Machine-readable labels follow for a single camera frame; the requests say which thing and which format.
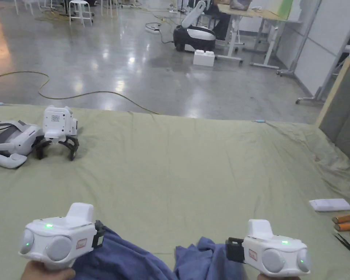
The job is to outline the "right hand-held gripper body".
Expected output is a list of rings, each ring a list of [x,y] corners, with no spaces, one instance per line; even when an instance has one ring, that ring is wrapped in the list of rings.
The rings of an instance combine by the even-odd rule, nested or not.
[[[266,276],[304,276],[311,273],[307,246],[299,239],[274,235],[270,222],[250,219],[248,233],[226,240],[226,257],[247,264]]]

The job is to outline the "person's left hand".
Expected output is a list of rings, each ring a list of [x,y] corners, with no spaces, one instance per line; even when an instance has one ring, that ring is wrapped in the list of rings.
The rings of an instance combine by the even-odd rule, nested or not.
[[[45,265],[37,261],[29,261],[21,280],[72,280],[75,277],[75,270],[66,268],[58,271],[49,271]]]

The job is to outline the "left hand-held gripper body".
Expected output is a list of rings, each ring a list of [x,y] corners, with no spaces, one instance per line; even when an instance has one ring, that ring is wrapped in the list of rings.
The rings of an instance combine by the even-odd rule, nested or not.
[[[94,206],[73,203],[65,217],[33,220],[25,226],[18,254],[45,267],[70,267],[77,258],[102,247],[105,229],[93,221]]]

